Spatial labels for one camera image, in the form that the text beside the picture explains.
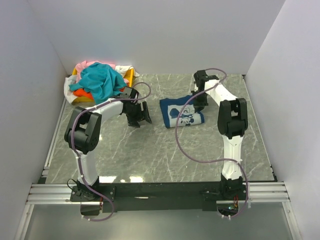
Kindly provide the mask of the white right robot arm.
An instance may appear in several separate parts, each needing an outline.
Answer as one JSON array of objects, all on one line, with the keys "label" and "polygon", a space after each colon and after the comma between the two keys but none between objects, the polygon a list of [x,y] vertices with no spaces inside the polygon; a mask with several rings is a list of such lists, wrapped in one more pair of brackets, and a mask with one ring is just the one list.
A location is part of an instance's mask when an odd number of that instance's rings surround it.
[{"label": "white right robot arm", "polygon": [[239,98],[227,90],[216,75],[198,70],[194,75],[195,87],[192,94],[196,112],[208,105],[211,97],[218,105],[217,128],[223,139],[223,163],[219,193],[226,200],[242,193],[243,178],[239,163],[245,131],[248,129],[248,110],[245,98]]}]

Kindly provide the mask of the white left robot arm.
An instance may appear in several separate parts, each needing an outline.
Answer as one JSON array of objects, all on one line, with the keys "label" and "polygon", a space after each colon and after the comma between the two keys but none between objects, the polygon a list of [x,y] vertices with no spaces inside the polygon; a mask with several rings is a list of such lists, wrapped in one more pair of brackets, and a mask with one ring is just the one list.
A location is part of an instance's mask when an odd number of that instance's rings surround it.
[{"label": "white left robot arm", "polygon": [[64,140],[72,149],[78,169],[77,188],[88,201],[100,195],[100,181],[96,169],[94,150],[100,141],[101,125],[112,117],[125,115],[129,127],[139,128],[139,122],[152,123],[146,97],[132,87],[111,96],[92,107],[73,110]]}]

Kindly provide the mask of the dark blue t-shirt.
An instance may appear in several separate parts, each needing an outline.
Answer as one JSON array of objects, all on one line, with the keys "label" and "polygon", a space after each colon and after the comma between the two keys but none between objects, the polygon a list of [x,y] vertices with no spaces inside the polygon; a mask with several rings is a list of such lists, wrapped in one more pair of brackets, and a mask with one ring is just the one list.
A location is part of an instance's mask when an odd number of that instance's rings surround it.
[{"label": "dark blue t-shirt", "polygon": [[190,101],[181,112],[184,104],[191,97],[191,95],[187,95],[176,99],[165,98],[159,101],[163,122],[167,129],[174,128],[177,121],[178,127],[200,125],[205,122],[204,115],[201,112],[196,112],[193,101]]}]

